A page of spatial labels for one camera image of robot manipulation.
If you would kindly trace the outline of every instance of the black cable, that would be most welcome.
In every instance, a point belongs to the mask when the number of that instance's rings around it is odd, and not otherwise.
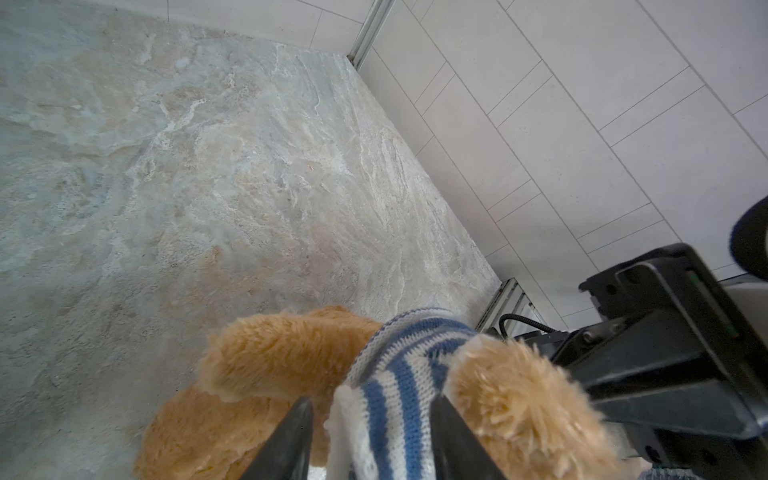
[[[523,322],[526,325],[530,325],[534,327],[535,329],[539,329],[544,333],[553,333],[557,332],[557,330],[546,326],[543,323],[539,323],[536,320],[531,320],[526,316],[518,315],[517,313],[505,313],[504,315],[500,316],[498,319],[498,329],[502,332],[502,338],[508,339],[509,335],[507,335],[507,329],[504,327],[504,324],[507,320],[517,320],[519,322]]]

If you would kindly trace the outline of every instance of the fluffy fur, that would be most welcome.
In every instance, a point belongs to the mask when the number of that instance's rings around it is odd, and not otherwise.
[[[250,316],[211,334],[198,383],[176,394],[144,432],[137,477],[237,479],[300,396],[314,408],[310,463],[324,466],[333,390],[380,326],[327,306]]]
[[[380,327],[340,306],[239,319],[199,365],[199,379],[164,405],[136,461],[143,480],[234,480],[292,403],[314,406],[310,463],[324,466],[333,392]],[[616,478],[600,416],[564,371],[525,345],[478,336],[460,350],[446,391],[510,480]]]
[[[456,353],[444,391],[507,478],[619,476],[587,395],[524,343],[475,337]]]

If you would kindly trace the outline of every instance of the white tiled wall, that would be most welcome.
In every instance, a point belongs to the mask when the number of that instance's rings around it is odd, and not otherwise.
[[[677,241],[723,279],[768,194],[763,0],[396,0],[360,71],[502,278],[556,328]]]
[[[76,0],[348,54],[373,0]]]

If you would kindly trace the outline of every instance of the teddy bear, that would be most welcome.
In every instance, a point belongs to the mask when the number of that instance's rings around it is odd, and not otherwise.
[[[510,480],[622,475],[601,415],[566,371],[447,310],[417,309],[384,325],[342,306],[255,315],[211,333],[209,344],[197,381],[147,427],[138,478],[236,480],[302,396],[315,412],[310,464],[327,467],[328,479],[347,478],[350,465],[358,478],[434,478],[429,436],[418,428],[439,393]]]

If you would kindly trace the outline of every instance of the knitted sweater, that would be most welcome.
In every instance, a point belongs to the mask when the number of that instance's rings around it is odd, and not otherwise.
[[[336,390],[326,429],[329,480],[435,478],[429,406],[453,353],[476,331],[444,309],[411,310],[371,338]]]

